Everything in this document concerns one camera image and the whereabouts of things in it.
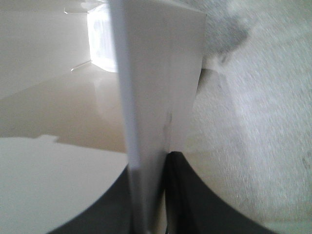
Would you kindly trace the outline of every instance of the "curved white surface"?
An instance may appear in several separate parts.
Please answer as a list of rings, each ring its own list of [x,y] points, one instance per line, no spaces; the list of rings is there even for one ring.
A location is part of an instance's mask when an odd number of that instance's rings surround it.
[[[0,3],[0,232],[43,234],[127,164],[118,77],[89,64],[79,1]]]

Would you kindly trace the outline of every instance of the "black curved edge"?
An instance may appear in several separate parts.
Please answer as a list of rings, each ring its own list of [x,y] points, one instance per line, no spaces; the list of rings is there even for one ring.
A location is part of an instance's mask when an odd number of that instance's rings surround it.
[[[133,234],[127,167],[92,206],[49,234]]]
[[[273,234],[221,200],[182,153],[168,154],[165,174],[169,234]]]

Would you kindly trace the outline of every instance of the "white plastic surface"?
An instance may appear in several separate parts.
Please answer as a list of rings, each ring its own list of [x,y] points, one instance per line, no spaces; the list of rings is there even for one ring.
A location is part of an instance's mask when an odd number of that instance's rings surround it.
[[[0,1],[0,233],[44,234],[127,164],[118,77],[89,64],[75,0]]]
[[[114,0],[134,226],[154,225],[166,154],[183,149],[202,64],[205,14],[160,0]]]

